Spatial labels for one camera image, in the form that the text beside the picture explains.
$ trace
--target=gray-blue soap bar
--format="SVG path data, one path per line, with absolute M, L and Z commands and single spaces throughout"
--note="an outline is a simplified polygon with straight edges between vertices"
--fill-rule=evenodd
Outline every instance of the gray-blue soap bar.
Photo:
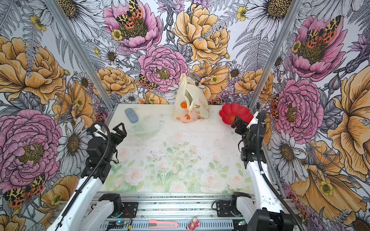
M 134 112 L 134 110 L 132 108 L 127 108 L 125 110 L 125 113 L 126 113 L 128 119 L 130 120 L 131 123 L 136 123 L 136 122 L 139 121 L 138 116 L 136 115 L 136 113 Z

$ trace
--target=red flower-shaped bowl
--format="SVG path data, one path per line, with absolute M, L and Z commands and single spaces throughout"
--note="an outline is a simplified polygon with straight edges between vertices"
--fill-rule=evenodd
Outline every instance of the red flower-shaped bowl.
M 222 121 L 229 125 L 233 124 L 237 115 L 247 123 L 253 119 L 253 114 L 249 111 L 249 109 L 237 103 L 224 105 L 219 114 L 222 117 Z

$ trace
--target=plastic bag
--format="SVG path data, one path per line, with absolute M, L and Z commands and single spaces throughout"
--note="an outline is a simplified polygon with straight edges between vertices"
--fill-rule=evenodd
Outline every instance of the plastic bag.
M 194 80 L 181 74 L 172 114 L 173 119 L 189 123 L 208 116 L 209 105 L 202 90 L 195 85 Z

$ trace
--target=floral tablecloth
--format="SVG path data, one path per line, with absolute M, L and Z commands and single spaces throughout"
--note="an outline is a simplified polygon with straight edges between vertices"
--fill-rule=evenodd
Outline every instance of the floral tablecloth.
M 123 122 L 128 132 L 117 146 L 118 164 L 112 169 L 101 191 L 251 193 L 252 184 L 240 160 L 241 136 L 222 122 L 222 106 L 210 105 L 210 117 L 193 123 L 172 119 L 173 105 L 120 104 L 109 124 Z M 157 134 L 137 136 L 125 109 L 133 108 L 140 122 Z

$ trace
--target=pink toy figurine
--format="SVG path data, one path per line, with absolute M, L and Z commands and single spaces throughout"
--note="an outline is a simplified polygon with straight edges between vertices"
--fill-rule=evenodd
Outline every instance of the pink toy figurine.
M 198 221 L 196 217 L 188 224 L 188 230 L 193 231 L 196 227 L 200 227 L 201 223 Z

